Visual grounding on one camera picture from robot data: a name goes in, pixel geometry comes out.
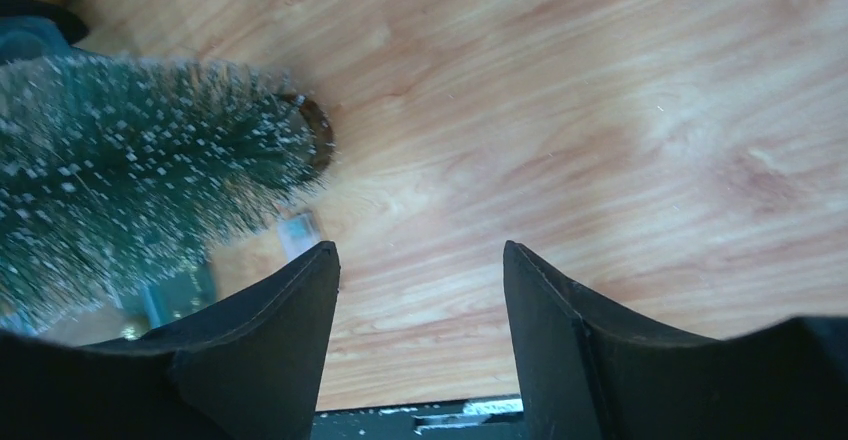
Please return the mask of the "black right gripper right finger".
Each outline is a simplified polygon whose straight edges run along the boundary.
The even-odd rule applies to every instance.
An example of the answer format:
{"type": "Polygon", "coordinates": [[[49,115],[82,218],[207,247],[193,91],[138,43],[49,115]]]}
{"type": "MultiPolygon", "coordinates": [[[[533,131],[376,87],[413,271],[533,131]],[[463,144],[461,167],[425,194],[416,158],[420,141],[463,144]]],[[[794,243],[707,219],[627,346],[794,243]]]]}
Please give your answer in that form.
{"type": "Polygon", "coordinates": [[[713,339],[642,315],[513,241],[503,290],[532,439],[847,435],[843,317],[713,339]]]}

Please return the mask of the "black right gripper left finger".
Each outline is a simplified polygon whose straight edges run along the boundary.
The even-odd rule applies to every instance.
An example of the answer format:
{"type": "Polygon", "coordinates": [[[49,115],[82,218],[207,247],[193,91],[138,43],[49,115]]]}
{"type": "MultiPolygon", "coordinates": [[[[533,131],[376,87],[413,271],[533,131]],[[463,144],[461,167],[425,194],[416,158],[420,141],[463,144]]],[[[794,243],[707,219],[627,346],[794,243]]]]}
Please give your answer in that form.
{"type": "Polygon", "coordinates": [[[5,439],[307,439],[340,284],[322,241],[137,340],[1,335],[5,439]]]}

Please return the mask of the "small frosted christmas tree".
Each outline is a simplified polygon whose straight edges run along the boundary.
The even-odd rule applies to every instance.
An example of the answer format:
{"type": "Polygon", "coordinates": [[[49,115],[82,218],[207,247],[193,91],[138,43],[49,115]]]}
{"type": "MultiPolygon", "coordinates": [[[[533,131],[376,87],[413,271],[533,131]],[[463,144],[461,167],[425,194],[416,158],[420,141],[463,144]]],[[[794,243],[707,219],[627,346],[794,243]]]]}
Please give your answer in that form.
{"type": "Polygon", "coordinates": [[[50,55],[1,69],[1,311],[35,330],[206,262],[321,180],[323,109],[284,71],[50,55]]]}

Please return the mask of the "gold bell ornament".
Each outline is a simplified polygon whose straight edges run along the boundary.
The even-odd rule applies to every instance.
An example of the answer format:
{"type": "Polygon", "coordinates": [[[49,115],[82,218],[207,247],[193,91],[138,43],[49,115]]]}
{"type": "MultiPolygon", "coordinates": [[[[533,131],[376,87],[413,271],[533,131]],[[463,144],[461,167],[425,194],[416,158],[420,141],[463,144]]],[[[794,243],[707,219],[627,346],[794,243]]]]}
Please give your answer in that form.
{"type": "Polygon", "coordinates": [[[146,316],[132,316],[125,319],[120,329],[120,337],[135,341],[141,339],[152,329],[146,316]]]}

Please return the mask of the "clear plastic battery box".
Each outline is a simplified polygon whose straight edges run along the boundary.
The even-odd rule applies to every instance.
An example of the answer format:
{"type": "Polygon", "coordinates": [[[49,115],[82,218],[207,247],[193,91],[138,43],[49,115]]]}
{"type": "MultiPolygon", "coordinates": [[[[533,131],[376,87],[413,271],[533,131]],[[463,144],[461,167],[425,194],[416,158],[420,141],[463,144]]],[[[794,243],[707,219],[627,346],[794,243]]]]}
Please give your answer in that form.
{"type": "Polygon", "coordinates": [[[322,241],[322,234],[312,211],[306,210],[281,220],[276,227],[287,262],[294,260],[322,241]]]}

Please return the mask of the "clear glass tray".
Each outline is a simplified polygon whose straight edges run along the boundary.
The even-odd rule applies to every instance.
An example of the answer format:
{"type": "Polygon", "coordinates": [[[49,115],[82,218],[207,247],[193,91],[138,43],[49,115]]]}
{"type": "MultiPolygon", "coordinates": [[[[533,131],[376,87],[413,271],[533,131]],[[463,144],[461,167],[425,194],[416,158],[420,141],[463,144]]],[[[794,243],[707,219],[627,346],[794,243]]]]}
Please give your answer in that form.
{"type": "Polygon", "coordinates": [[[36,325],[19,313],[3,314],[1,328],[73,346],[88,345],[123,339],[120,329],[128,317],[146,316],[155,329],[216,301],[217,289],[210,268],[190,265],[172,278],[136,292],[118,294],[109,290],[93,307],[67,312],[50,323],[36,325]]]}

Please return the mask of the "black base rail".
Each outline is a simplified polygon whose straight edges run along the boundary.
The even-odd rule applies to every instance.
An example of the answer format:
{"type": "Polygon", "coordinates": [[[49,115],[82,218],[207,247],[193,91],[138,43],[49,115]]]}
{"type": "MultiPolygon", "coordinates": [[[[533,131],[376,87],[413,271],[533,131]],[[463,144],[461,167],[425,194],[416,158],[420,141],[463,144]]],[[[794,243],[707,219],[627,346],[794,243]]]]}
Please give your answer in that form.
{"type": "Polygon", "coordinates": [[[332,410],[315,415],[312,440],[527,439],[518,395],[332,410]]]}

